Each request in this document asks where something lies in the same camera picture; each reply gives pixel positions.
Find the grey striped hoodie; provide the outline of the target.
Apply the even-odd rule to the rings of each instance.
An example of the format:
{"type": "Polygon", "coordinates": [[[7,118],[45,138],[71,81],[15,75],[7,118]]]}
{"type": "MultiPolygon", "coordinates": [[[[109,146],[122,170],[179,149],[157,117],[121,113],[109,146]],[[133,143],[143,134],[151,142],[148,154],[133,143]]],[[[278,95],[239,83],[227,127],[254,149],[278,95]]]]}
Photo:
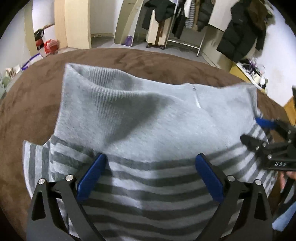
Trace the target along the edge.
{"type": "Polygon", "coordinates": [[[194,240],[217,208],[197,154],[271,192],[276,173],[240,141],[267,140],[258,116],[256,88],[246,83],[170,85],[68,63],[53,135],[23,144],[26,187],[33,194],[39,179],[60,181],[102,153],[106,170],[84,209],[106,240],[194,240]]]}

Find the white clothes rack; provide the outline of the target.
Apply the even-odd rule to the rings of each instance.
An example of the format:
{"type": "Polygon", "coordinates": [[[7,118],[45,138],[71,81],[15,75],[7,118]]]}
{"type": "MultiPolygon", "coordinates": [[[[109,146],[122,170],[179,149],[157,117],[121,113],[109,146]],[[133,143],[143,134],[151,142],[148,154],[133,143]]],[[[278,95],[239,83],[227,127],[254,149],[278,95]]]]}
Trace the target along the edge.
{"type": "Polygon", "coordinates": [[[173,1],[176,4],[173,20],[171,23],[170,35],[167,46],[177,46],[189,49],[196,53],[196,56],[201,54],[202,45],[206,35],[206,28],[198,31],[197,20],[200,8],[200,1],[196,1],[196,10],[194,16],[193,27],[188,29],[185,27],[184,4],[186,1],[173,1]]]}

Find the yellow side table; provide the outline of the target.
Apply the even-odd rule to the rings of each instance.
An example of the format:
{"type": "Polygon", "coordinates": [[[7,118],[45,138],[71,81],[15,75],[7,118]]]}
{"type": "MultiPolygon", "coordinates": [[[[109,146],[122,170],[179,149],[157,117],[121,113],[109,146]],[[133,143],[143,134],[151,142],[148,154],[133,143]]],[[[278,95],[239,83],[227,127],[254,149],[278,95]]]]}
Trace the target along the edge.
{"type": "Polygon", "coordinates": [[[258,90],[262,93],[267,94],[267,90],[262,88],[260,85],[260,80],[263,78],[258,74],[250,74],[241,63],[233,64],[230,71],[230,74],[244,80],[247,83],[253,84],[258,90]]]}

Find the black puffer jacket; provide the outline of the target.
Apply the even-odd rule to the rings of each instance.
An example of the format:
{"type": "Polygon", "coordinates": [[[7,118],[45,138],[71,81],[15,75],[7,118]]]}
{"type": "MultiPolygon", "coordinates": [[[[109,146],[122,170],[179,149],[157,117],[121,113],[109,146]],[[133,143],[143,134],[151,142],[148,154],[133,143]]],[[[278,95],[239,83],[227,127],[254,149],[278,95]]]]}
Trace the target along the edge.
{"type": "Polygon", "coordinates": [[[238,1],[230,11],[231,21],[216,50],[237,63],[253,47],[258,51],[263,49],[267,19],[271,14],[265,1],[238,1]]]}

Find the brown bed blanket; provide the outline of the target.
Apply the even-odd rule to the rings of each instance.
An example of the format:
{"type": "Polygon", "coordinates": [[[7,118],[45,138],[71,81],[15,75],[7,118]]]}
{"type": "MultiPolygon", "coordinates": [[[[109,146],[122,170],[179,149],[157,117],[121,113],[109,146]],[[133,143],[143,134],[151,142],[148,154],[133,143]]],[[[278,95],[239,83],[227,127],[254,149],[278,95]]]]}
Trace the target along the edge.
{"type": "Polygon", "coordinates": [[[38,61],[16,81],[1,102],[1,209],[4,219],[25,238],[27,192],[22,165],[23,141],[43,143],[52,133],[60,107],[66,63],[117,68],[169,84],[225,87],[240,79],[189,59],[142,50],[76,50],[38,61]]]}

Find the striped shirt hanging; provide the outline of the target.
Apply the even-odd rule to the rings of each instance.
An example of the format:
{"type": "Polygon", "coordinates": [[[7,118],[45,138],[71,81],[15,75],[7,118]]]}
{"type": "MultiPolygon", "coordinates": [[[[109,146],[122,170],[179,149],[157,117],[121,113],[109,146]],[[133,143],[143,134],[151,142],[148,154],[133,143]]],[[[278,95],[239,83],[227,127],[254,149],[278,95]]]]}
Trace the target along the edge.
{"type": "Polygon", "coordinates": [[[190,29],[193,27],[194,16],[196,10],[196,1],[195,0],[186,0],[184,4],[184,13],[185,13],[185,27],[190,29]]]}

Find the beige suitcase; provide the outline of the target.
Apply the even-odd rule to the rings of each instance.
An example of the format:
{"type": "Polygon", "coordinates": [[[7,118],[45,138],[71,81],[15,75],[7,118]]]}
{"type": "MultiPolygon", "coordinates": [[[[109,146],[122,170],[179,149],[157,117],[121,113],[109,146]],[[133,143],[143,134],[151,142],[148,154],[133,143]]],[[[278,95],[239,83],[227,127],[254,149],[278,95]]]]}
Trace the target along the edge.
{"type": "Polygon", "coordinates": [[[147,48],[155,47],[160,48],[161,50],[164,50],[166,48],[168,38],[170,35],[172,20],[173,17],[158,23],[156,21],[155,10],[153,10],[149,24],[149,29],[145,37],[145,40],[147,42],[147,48]]]}

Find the black coat on suitcase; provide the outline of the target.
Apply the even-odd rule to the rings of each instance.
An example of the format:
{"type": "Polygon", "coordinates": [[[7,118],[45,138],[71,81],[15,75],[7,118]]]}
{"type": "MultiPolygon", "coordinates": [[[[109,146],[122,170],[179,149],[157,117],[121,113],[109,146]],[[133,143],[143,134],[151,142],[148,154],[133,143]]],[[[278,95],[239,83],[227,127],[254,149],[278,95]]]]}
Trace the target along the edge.
{"type": "Polygon", "coordinates": [[[152,12],[154,11],[156,21],[160,23],[174,15],[176,4],[169,0],[151,0],[144,4],[147,11],[142,22],[142,28],[149,29],[152,12]]]}

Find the standing mirror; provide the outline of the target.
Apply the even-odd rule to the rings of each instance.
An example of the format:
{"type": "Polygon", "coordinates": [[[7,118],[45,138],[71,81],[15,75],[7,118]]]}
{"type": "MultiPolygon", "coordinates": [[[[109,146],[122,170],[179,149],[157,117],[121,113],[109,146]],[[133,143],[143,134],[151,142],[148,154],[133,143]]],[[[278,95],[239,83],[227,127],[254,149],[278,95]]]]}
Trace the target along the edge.
{"type": "Polygon", "coordinates": [[[144,0],[124,0],[117,20],[113,42],[131,47],[144,0]]]}

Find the red bag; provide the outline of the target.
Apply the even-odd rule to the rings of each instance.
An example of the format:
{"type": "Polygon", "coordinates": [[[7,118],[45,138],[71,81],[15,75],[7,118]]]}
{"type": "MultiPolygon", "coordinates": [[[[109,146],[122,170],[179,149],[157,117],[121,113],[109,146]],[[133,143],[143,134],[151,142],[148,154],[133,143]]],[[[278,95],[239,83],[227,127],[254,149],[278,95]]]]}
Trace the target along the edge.
{"type": "Polygon", "coordinates": [[[59,41],[50,39],[44,43],[44,49],[46,54],[52,54],[58,51],[59,41]]]}

